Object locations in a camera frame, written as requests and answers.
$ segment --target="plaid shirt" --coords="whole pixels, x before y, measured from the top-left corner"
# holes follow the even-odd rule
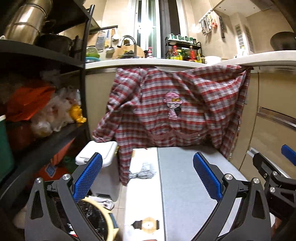
[[[118,68],[107,113],[93,137],[96,142],[117,141],[122,183],[128,181],[134,148],[190,146],[209,140],[229,158],[250,70],[234,65],[183,72]]]

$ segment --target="shirt sleeve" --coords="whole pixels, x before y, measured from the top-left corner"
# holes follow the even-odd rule
[[[140,74],[132,69],[118,68],[111,88],[107,113],[93,131],[96,142],[111,141],[121,123],[123,108],[132,105],[139,92]]]

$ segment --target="metal screw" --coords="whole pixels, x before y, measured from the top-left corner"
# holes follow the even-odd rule
[[[258,184],[258,183],[260,183],[260,180],[258,178],[254,178],[253,179],[253,182],[256,183],[256,184]]]
[[[68,173],[63,175],[64,180],[68,180],[68,179],[70,179],[70,177],[71,177],[71,175]]]
[[[227,180],[232,180],[232,179],[233,179],[233,176],[232,176],[231,174],[226,174],[226,175],[225,175],[225,178],[226,178]]]
[[[35,182],[36,182],[36,183],[40,183],[40,182],[42,182],[42,177],[38,177],[38,178],[36,178]]]

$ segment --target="spray bottle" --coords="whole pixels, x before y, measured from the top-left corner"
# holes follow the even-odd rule
[[[147,58],[153,58],[153,55],[152,55],[152,47],[148,47],[148,57]]]

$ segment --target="white trash bin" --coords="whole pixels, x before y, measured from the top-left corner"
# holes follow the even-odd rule
[[[91,191],[95,196],[110,196],[114,202],[118,199],[121,185],[116,158],[117,149],[118,145],[115,141],[102,143],[90,141],[75,158],[77,165],[83,165],[95,152],[102,155],[102,169],[94,180]]]

